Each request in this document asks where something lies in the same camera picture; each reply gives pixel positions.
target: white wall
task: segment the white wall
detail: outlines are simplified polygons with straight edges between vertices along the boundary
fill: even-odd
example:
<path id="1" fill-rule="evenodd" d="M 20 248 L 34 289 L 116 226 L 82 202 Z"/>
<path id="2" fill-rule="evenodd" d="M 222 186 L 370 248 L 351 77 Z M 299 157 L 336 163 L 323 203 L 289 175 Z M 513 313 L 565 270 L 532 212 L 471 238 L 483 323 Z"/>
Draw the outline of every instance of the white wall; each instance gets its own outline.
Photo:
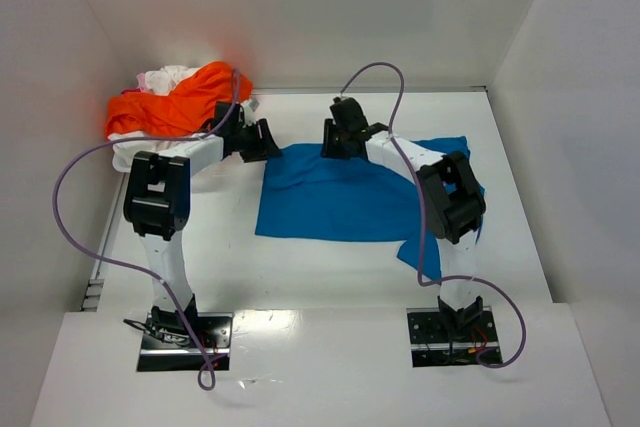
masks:
<path id="1" fill-rule="evenodd" d="M 530 0 L 89 0 L 131 72 L 223 57 L 262 87 L 339 86 L 373 60 L 413 86 L 486 85 Z M 363 84 L 396 85 L 375 71 Z"/>
<path id="2" fill-rule="evenodd" d="M 106 99 L 129 79 L 85 0 L 0 0 L 0 11 L 0 425 L 20 427 L 92 267 L 56 230 L 53 182 L 101 140 Z M 69 226 L 93 247 L 114 192 L 108 165 L 106 155 L 87 161 L 63 199 Z"/>
<path id="3" fill-rule="evenodd" d="M 640 0 L 535 0 L 489 94 L 613 424 L 640 417 Z"/>

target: blue cloth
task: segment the blue cloth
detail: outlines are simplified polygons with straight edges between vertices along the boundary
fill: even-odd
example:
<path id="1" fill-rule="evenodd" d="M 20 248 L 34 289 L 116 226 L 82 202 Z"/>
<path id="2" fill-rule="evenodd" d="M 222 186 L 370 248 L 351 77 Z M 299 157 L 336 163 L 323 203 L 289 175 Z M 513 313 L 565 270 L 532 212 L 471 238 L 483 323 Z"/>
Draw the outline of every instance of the blue cloth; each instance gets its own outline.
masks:
<path id="1" fill-rule="evenodd" d="M 466 137 L 420 140 L 429 150 L 470 151 Z M 346 242 L 404 240 L 398 258 L 417 268 L 420 208 L 413 183 L 362 159 L 320 157 L 320 144 L 294 144 L 269 159 L 256 234 Z M 440 275 L 436 239 L 427 234 L 424 273 Z"/>

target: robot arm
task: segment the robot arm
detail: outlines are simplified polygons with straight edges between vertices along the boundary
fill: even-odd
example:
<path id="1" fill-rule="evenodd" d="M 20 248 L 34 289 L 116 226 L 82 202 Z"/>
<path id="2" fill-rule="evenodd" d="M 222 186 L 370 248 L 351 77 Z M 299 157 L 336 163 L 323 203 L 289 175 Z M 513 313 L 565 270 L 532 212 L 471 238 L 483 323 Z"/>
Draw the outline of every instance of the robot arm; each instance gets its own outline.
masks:
<path id="1" fill-rule="evenodd" d="M 360 157 L 414 181 L 388 128 L 380 123 L 369 125 L 355 99 L 335 98 L 331 113 L 333 118 L 324 124 L 323 157 Z M 419 179 L 426 227 L 437 239 L 442 275 L 475 275 L 475 244 L 486 204 L 468 159 L 461 152 L 446 155 L 397 136 L 394 140 Z M 475 296 L 472 282 L 452 281 L 441 286 L 439 307 L 459 328 L 482 310 L 482 301 Z"/>
<path id="2" fill-rule="evenodd" d="M 230 104 L 219 102 L 213 128 Z M 239 152 L 245 162 L 281 156 L 265 119 L 249 123 L 240 106 L 217 132 L 202 140 L 185 142 L 158 153 L 139 152 L 131 167 L 124 203 L 125 219 L 133 224 L 145 248 L 149 268 L 159 274 L 175 293 L 189 323 L 198 316 L 196 300 L 184 267 L 182 229 L 191 207 L 191 177 L 205 167 Z M 188 342 L 184 326 L 164 287 L 153 281 L 154 300 L 147 329 L 158 338 Z"/>

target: orange cloth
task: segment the orange cloth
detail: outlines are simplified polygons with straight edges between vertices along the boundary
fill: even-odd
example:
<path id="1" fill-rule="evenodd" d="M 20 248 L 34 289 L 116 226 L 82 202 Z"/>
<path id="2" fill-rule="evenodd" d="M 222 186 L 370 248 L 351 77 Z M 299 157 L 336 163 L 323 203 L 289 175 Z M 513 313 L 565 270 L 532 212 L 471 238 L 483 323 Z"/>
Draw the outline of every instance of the orange cloth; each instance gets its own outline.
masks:
<path id="1" fill-rule="evenodd" d="M 191 134 L 213 117 L 216 102 L 231 102 L 232 68 L 212 62 L 180 82 L 169 95 L 129 92 L 109 101 L 105 134 L 143 130 L 149 135 L 177 137 Z M 251 95 L 253 83 L 241 76 L 238 102 Z"/>

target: white floor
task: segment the white floor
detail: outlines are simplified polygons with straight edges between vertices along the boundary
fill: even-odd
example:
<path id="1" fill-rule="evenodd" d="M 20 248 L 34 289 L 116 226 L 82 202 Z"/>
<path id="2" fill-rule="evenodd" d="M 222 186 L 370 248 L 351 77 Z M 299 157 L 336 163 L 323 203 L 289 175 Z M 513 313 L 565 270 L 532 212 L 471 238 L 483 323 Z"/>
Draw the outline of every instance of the white floor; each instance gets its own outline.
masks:
<path id="1" fill-rule="evenodd" d="M 386 123 L 393 94 L 357 98 L 370 122 Z M 260 100 L 281 147 L 321 142 L 331 95 Z M 256 237 L 264 167 L 232 158 L 195 179 L 184 233 L 200 310 L 236 312 L 231 370 L 212 393 L 195 373 L 136 373 L 140 338 L 121 320 L 144 318 L 150 281 L 112 267 L 98 313 L 65 318 L 33 426 L 608 425 L 571 312 L 551 303 L 486 95 L 408 94 L 402 109 L 396 131 L 407 138 L 469 139 L 487 190 L 480 270 L 528 321 L 515 365 L 411 368 L 405 309 L 435 306 L 437 289 L 416 284 L 395 258 L 399 244 Z M 107 244 L 108 254 L 144 264 L 121 218 Z M 483 295 L 508 357 L 520 335 L 515 316 Z"/>

